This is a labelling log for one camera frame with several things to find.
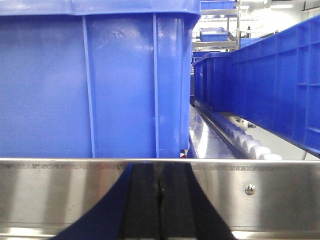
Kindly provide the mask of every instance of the ceiling light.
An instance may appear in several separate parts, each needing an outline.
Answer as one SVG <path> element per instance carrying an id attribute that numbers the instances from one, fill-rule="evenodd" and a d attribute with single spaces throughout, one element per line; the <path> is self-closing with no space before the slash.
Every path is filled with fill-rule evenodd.
<path id="1" fill-rule="evenodd" d="M 270 8 L 272 9 L 291 9 L 293 8 L 294 6 L 291 5 L 291 4 L 288 4 L 288 5 L 271 5 Z"/>

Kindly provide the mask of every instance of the stainless steel frame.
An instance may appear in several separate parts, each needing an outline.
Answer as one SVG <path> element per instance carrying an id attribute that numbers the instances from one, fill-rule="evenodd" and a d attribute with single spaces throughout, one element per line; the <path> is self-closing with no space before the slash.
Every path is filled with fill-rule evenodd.
<path id="1" fill-rule="evenodd" d="M 239 239 L 320 239 L 318 161 L 3 158 L 0 240 L 54 236 L 98 202 L 128 163 L 189 160 Z"/>
<path id="2" fill-rule="evenodd" d="M 208 48 L 208 49 L 237 49 L 236 41 L 197 41 L 192 43 L 195 48 Z"/>
<path id="3" fill-rule="evenodd" d="M 189 151 L 197 159 L 235 159 L 236 155 L 228 147 L 212 126 L 204 120 L 195 107 L 190 106 Z"/>

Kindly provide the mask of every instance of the metal rack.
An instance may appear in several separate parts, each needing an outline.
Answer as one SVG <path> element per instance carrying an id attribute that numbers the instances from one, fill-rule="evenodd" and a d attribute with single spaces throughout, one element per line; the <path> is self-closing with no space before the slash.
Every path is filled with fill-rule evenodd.
<path id="1" fill-rule="evenodd" d="M 195 51 L 211 50 L 211 49 L 226 49 L 237 50 L 239 49 L 239 36 L 240 36 L 240 7 L 233 9 L 206 9 L 201 10 L 203 16 L 224 16 L 227 18 L 226 31 L 229 32 L 229 23 L 231 18 L 236 18 L 236 36 L 233 37 L 229 34 L 227 41 L 207 41 L 207 42 L 193 42 L 192 48 Z"/>

